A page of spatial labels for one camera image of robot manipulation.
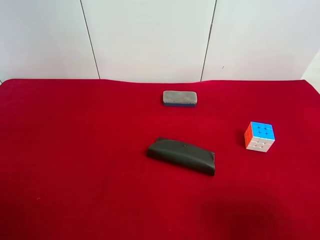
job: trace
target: red cloth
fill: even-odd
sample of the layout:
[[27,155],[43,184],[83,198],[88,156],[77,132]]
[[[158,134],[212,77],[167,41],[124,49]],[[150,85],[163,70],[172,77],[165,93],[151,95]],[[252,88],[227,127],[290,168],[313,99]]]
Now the red cloth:
[[[195,108],[165,107],[195,91]],[[273,125],[267,153],[250,121]],[[154,160],[157,137],[215,152],[216,175]],[[2,240],[319,240],[320,95],[304,80],[0,86]]]

